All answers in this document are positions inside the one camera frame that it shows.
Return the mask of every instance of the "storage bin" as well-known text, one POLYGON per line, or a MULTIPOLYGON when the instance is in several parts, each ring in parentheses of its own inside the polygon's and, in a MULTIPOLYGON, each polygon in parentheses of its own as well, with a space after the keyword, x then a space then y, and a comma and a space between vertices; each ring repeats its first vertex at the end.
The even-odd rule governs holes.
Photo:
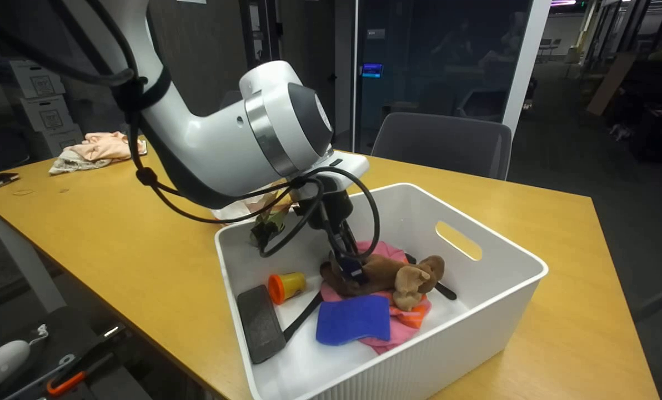
MULTIPOLYGON (((432 314, 422 330, 382 357, 362 343, 316 343, 316 312, 280 353, 251 365, 236 295, 262 285, 272 273, 306 273, 309 290, 275 307, 285 330, 317 291, 317 268, 328 257, 328 245, 323 232, 306 227, 280 254, 260 259, 251 247, 251 222, 232 224, 215 241, 254 398, 430 398, 504 349, 546 277, 546 265, 421 188, 391 184, 376 190, 373 198, 380 210, 380 241, 417 261, 442 257, 442 282, 457 301, 432 291, 432 314), (442 224, 481 251, 461 247, 462 241, 444 234, 442 224)), ((373 217, 365 195, 353 195, 350 224, 357 241, 371 241, 373 217)))

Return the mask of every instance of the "office chair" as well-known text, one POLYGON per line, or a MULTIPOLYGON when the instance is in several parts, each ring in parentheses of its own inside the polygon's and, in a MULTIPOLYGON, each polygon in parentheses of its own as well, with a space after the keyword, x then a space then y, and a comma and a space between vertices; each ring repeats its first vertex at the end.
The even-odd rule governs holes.
POLYGON ((391 114, 371 155, 506 181, 512 132, 485 120, 391 114))

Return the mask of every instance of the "plush toy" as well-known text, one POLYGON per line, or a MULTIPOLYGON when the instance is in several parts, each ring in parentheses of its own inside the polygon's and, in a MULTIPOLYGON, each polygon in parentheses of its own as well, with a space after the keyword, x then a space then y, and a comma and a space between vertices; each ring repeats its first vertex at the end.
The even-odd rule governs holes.
POLYGON ((340 268, 324 262, 320 273, 342 299, 391 291, 397 309, 414 309, 444 277, 444 261, 432 257, 417 265, 405 265, 384 257, 370 257, 362 268, 367 282, 346 278, 340 268))

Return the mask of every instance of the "wooden table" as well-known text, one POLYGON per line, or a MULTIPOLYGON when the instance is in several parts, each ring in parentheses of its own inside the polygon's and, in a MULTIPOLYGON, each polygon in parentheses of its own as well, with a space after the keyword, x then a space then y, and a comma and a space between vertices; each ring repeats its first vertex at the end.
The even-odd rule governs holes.
MULTIPOLYGON (((16 170, 0 219, 203 382, 246 398, 217 229, 170 212, 129 163, 72 175, 46 175, 50 165, 16 170)), ((508 348, 438 398, 658 398, 592 198, 378 159, 365 182, 415 182, 552 269, 508 348)))

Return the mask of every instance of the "blue cloth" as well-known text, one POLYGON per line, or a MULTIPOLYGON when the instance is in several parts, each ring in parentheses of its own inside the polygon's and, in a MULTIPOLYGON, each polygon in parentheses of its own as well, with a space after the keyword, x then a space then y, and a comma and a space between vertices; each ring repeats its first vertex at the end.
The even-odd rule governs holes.
POLYGON ((336 348, 361 339, 391 340, 391 304, 387 299, 362 295, 320 304, 317 343, 336 348))

